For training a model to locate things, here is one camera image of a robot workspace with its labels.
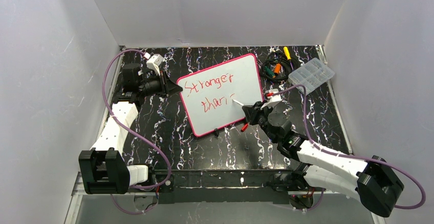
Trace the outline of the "red marker cap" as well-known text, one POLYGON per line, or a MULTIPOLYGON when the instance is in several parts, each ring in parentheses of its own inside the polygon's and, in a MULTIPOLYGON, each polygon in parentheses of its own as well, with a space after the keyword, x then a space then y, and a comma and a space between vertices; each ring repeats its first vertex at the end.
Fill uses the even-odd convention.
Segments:
POLYGON ((244 131, 248 128, 248 126, 249 126, 249 124, 248 124, 248 123, 245 123, 245 124, 243 125, 243 127, 241 128, 241 132, 244 132, 244 131))

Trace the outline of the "red white marker pen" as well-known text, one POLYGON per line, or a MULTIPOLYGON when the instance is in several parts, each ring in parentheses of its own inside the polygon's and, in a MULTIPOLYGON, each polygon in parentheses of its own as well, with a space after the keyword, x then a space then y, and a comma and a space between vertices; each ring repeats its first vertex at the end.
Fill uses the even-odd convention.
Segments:
POLYGON ((244 104, 242 104, 241 102, 239 102, 239 101, 237 101, 237 100, 235 100, 235 99, 232 99, 232 101, 235 102, 236 104, 238 104, 238 105, 241 106, 241 107, 244 106, 244 104))

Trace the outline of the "pink framed whiteboard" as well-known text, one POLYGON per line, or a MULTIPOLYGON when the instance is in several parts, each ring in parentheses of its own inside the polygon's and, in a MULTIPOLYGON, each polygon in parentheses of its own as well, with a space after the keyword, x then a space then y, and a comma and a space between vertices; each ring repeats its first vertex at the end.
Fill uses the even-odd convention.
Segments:
POLYGON ((201 137, 244 119, 244 105, 263 101, 256 57, 246 54, 177 80, 181 101, 195 136, 201 137))

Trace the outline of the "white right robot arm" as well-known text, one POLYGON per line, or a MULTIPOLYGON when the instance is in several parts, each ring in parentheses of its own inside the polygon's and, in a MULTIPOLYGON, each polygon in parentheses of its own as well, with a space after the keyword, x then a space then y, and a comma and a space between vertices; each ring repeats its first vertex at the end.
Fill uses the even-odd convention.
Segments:
POLYGON ((266 107, 264 102, 243 105, 242 110, 247 122, 258 125, 283 156, 300 163, 299 177, 308 186, 344 194, 372 213, 390 217, 404 185, 383 158, 357 159, 311 142, 292 129, 284 113, 266 107))

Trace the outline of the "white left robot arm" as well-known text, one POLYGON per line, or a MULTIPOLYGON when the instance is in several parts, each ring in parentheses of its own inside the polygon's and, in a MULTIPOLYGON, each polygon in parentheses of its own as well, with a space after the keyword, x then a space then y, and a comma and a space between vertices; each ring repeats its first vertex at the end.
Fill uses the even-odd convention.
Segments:
POLYGON ((146 164, 127 165, 122 157, 123 146, 145 97, 168 97, 183 89, 170 80, 166 71, 147 77, 138 63, 126 64, 121 77, 121 89, 114 95, 112 113, 102 133, 78 158, 87 194, 125 194, 129 188, 152 189, 164 183, 152 175, 146 164))

